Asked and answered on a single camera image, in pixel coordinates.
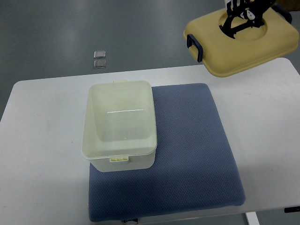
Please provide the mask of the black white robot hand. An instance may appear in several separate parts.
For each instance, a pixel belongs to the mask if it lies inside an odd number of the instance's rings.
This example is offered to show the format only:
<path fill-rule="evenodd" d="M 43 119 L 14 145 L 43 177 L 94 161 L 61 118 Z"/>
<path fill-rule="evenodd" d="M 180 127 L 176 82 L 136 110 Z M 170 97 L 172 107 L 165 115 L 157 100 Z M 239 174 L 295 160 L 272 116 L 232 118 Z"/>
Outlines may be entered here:
<path fill-rule="evenodd" d="M 230 29 L 235 17 L 247 20 L 251 26 L 260 27 L 263 14 L 274 3 L 274 0 L 225 0 L 227 19 L 223 28 Z"/>

